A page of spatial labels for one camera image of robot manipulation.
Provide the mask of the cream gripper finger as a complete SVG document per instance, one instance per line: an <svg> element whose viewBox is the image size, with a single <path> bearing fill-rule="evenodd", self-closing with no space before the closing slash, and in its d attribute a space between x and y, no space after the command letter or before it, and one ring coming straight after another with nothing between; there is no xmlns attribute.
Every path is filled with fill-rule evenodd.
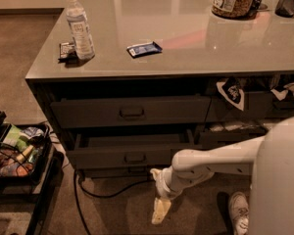
<svg viewBox="0 0 294 235"><path fill-rule="evenodd" d="M151 168L150 169L150 173L151 173L154 180L156 180L159 177L161 172L162 171L160 169L157 169L157 168Z"/></svg>
<svg viewBox="0 0 294 235"><path fill-rule="evenodd" d="M152 223L154 225L161 224L168 214L172 205L172 201L165 198L155 198L154 210L152 214Z"/></svg>

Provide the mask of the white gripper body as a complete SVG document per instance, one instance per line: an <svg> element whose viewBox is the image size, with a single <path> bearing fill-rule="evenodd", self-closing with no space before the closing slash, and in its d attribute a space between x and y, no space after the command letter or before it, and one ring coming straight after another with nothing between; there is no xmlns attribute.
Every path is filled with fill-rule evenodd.
<svg viewBox="0 0 294 235"><path fill-rule="evenodd" d="M161 171L155 180L157 193L162 198L173 200L182 193L179 179L171 166L161 169Z"/></svg>

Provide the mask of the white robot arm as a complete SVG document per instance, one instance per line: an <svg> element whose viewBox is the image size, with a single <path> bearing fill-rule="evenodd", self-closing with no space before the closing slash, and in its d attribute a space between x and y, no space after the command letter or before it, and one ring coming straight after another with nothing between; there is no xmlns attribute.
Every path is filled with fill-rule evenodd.
<svg viewBox="0 0 294 235"><path fill-rule="evenodd" d="M294 235L294 117L258 138L209 151L180 150L170 166L153 168L152 222L161 223L174 198L216 172L252 177L248 235Z"/></svg>

